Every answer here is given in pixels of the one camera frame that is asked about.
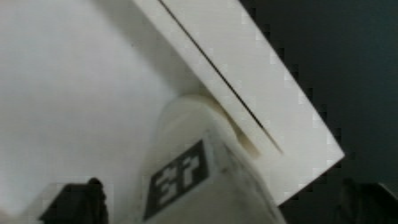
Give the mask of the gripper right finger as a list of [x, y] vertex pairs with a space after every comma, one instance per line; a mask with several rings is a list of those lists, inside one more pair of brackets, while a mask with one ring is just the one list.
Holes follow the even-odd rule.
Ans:
[[335, 224], [398, 224], [398, 195], [381, 183], [342, 180]]

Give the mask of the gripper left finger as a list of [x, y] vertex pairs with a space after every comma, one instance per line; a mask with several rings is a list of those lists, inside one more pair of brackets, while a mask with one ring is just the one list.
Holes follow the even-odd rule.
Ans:
[[97, 178], [67, 184], [39, 216], [42, 224], [108, 224], [106, 195]]

